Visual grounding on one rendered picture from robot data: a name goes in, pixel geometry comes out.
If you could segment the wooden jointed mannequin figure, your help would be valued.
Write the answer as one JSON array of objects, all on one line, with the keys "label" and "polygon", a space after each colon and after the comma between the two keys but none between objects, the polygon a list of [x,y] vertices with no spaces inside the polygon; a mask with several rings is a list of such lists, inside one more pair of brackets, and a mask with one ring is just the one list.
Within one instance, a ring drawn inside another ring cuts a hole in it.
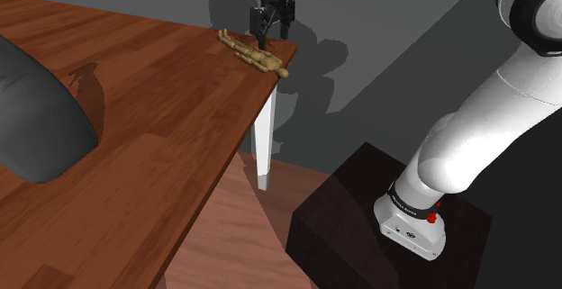
[{"label": "wooden jointed mannequin figure", "polygon": [[236,57],[254,66],[264,73],[274,72],[280,78],[288,78],[289,72],[283,67],[283,61],[274,54],[247,45],[232,38],[227,30],[218,31],[218,39],[234,51]]}]

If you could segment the brown wooden table white legs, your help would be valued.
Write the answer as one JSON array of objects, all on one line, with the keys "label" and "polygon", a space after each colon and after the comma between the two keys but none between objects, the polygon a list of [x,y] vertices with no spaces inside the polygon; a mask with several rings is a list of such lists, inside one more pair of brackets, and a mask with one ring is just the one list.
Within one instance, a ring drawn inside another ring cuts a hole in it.
[{"label": "brown wooden table white legs", "polygon": [[0,166],[0,289],[155,289],[277,76],[212,29],[44,0],[0,0],[0,34],[101,135],[44,185]]}]

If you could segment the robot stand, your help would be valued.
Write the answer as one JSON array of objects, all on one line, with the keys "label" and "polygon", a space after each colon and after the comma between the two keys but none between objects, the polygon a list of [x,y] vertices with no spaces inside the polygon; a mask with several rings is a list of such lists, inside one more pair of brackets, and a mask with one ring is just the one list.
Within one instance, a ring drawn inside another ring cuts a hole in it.
[{"label": "robot stand", "polygon": [[319,289],[476,289],[491,215],[445,195],[435,223],[444,249],[428,250],[400,218],[375,216],[403,169],[364,143],[293,212],[286,253]]}]

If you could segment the large grey rounded cushion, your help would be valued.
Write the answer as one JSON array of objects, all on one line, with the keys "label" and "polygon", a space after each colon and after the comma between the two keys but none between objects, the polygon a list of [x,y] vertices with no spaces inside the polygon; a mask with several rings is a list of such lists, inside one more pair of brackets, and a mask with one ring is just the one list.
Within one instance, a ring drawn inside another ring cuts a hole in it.
[{"label": "large grey rounded cushion", "polygon": [[0,35],[0,165],[42,184],[73,167],[97,144],[92,123],[66,87]]}]

